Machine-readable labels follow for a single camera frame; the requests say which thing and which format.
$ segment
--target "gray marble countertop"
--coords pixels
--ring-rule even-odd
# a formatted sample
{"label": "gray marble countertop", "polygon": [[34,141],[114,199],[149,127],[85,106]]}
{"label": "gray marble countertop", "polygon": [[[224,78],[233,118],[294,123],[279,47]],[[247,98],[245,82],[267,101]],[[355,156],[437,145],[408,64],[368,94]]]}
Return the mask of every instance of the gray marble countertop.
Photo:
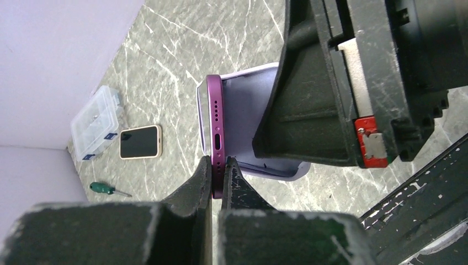
{"label": "gray marble countertop", "polygon": [[[185,182],[202,156],[195,87],[211,73],[278,61],[283,25],[283,1],[147,0],[102,84],[119,90],[131,128],[163,128],[162,156],[121,160],[116,141],[95,160],[75,162],[88,199],[158,201]],[[371,170],[312,165],[294,182],[246,179],[278,209],[359,216],[468,132],[467,88],[451,91],[449,100],[450,108],[411,163],[397,160]],[[108,182],[133,197],[93,193],[88,188],[93,181]],[[213,202],[214,242],[220,205]]]}

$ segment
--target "plastic bin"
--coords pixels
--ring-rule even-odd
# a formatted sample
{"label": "plastic bin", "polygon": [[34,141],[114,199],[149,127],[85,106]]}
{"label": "plastic bin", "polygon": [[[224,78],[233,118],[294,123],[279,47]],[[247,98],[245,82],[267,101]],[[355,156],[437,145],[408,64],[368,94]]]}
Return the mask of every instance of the plastic bin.
{"label": "plastic bin", "polygon": [[117,90],[101,86],[70,126],[76,159],[96,158],[127,127]]}

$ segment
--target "wall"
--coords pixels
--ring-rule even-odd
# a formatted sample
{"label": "wall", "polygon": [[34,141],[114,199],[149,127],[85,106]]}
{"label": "wall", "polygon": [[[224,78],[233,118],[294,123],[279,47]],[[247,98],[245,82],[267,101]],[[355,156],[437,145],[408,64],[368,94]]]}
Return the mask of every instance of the wall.
{"label": "wall", "polygon": [[13,221],[41,202],[87,202],[65,150],[0,147],[0,248]]}
{"label": "wall", "polygon": [[64,149],[142,4],[0,1],[0,146]]}

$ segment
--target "purple phone frame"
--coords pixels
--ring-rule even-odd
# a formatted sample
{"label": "purple phone frame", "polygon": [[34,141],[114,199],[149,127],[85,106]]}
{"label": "purple phone frame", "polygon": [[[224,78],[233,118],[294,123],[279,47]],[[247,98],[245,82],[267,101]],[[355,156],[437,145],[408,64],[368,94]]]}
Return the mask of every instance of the purple phone frame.
{"label": "purple phone frame", "polygon": [[[212,194],[214,199],[221,199],[226,167],[221,77],[219,75],[206,76],[206,85],[210,109]],[[216,149],[217,137],[219,138],[218,149]]]}

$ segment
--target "screwdriver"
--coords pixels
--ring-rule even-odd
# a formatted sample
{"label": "screwdriver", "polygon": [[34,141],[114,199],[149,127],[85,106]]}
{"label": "screwdriver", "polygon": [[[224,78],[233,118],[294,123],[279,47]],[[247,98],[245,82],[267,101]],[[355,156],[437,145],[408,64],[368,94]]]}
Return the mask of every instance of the screwdriver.
{"label": "screwdriver", "polygon": [[125,196],[125,197],[131,197],[130,194],[120,192],[120,191],[116,190],[114,187],[110,187],[110,186],[108,186],[108,185],[106,185],[104,183],[100,183],[100,182],[91,183],[91,185],[89,185],[89,188],[92,191],[97,192],[97,193],[107,193],[109,195],[115,193],[115,194],[122,195],[122,196]]}

